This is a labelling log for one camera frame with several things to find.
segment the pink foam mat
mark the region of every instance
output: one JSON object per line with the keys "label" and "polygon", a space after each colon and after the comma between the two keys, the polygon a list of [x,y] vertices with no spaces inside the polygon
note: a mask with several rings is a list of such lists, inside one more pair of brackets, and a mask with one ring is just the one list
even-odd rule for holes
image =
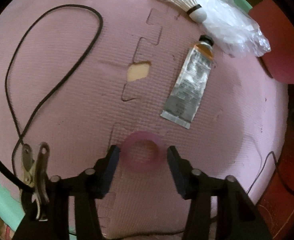
{"label": "pink foam mat", "polygon": [[[140,130],[158,134],[166,146],[175,145],[183,158],[210,176],[236,176],[245,189],[269,151],[280,155],[287,86],[270,79],[254,56],[230,58],[214,46],[214,66],[191,128],[160,117],[188,47],[205,33],[168,3],[13,0],[0,16],[0,160],[8,168],[18,136],[5,98],[7,67],[28,27],[45,11],[68,3],[98,10],[104,27],[91,53],[40,109],[25,137],[34,152],[42,141],[49,144],[49,176],[76,176],[102,158],[111,144],[120,146]],[[91,12],[64,8],[31,30],[9,77],[20,127],[81,56],[97,27]],[[151,62],[148,76],[127,82],[128,66],[142,61]],[[151,148],[142,144],[131,151],[134,157],[148,158]],[[15,164],[20,174],[20,151]],[[254,202],[273,169],[270,160],[250,194]],[[18,189],[1,174],[0,183],[18,199]],[[120,162],[110,193],[96,203],[108,237],[183,229],[189,208],[189,202],[177,194],[166,164],[156,171],[133,173]]]}

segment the white plastic bag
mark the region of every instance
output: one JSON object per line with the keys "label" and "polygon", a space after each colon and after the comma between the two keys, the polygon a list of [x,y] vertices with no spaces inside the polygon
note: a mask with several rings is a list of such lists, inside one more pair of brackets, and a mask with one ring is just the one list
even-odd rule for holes
{"label": "white plastic bag", "polygon": [[215,44],[232,57],[254,53],[261,57],[271,51],[259,25],[232,0],[197,0],[207,13],[203,22]]}

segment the green mat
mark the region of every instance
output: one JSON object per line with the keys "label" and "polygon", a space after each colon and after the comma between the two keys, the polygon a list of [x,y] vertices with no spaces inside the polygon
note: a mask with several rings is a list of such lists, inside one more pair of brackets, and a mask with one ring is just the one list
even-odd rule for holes
{"label": "green mat", "polygon": [[[245,12],[248,12],[252,6],[246,0],[234,0],[234,2]],[[0,217],[9,225],[12,230],[16,230],[20,221],[23,219],[24,212],[18,201],[10,196],[9,191],[0,185]]]}

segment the black band on shuttlecock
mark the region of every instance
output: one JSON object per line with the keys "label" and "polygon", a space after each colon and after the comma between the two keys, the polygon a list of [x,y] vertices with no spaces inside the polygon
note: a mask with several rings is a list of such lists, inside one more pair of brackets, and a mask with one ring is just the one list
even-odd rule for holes
{"label": "black band on shuttlecock", "polygon": [[186,13],[190,15],[192,12],[196,11],[197,9],[201,8],[200,4],[195,5],[194,7],[191,7]]}

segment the purple circular object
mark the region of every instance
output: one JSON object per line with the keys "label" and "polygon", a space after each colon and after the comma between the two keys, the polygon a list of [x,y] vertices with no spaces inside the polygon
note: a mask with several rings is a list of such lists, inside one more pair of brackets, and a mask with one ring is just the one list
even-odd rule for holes
{"label": "purple circular object", "polygon": [[[135,160],[128,155],[132,145],[139,141],[151,141],[157,146],[157,152],[154,153],[151,160],[146,162],[135,162]],[[161,164],[166,160],[166,145],[157,134],[147,131],[134,132],[130,134],[122,143],[120,147],[120,158],[124,165],[131,171],[153,171],[159,168],[159,166],[161,166]]]}

